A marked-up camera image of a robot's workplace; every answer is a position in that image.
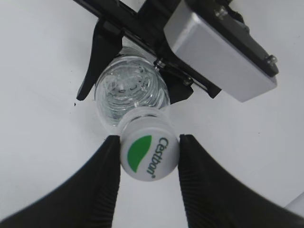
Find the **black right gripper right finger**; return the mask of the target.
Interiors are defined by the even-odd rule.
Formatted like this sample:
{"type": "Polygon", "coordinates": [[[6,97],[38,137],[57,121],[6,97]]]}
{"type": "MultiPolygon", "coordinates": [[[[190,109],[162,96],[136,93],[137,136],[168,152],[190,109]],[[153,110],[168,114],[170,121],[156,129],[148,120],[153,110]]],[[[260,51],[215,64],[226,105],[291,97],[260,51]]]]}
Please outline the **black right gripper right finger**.
{"type": "Polygon", "coordinates": [[[190,228],[302,228],[304,218],[233,177],[193,135],[180,135],[180,189],[190,228]]]}

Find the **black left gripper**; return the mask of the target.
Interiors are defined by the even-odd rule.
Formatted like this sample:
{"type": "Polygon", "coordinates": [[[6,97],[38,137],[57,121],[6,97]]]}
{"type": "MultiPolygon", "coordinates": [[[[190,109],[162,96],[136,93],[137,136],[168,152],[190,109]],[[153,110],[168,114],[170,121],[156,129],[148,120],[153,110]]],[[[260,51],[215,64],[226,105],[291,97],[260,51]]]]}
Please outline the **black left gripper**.
{"type": "Polygon", "coordinates": [[[146,0],[138,12],[119,0],[78,0],[76,3],[98,18],[88,69],[77,100],[86,99],[101,73],[122,50],[123,37],[156,57],[171,105],[187,100],[193,94],[193,83],[202,86],[211,98],[221,91],[189,64],[179,60],[165,40],[163,29],[176,10],[178,0],[146,0]]]}

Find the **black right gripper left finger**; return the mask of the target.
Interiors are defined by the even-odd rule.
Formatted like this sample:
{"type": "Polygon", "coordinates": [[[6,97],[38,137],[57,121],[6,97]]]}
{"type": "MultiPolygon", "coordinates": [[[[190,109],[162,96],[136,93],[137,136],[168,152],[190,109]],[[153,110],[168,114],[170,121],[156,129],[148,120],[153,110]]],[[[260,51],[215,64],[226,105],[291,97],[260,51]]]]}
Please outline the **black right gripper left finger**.
{"type": "Polygon", "coordinates": [[[48,195],[1,221],[2,228],[110,228],[120,184],[120,138],[94,155],[48,195]]]}

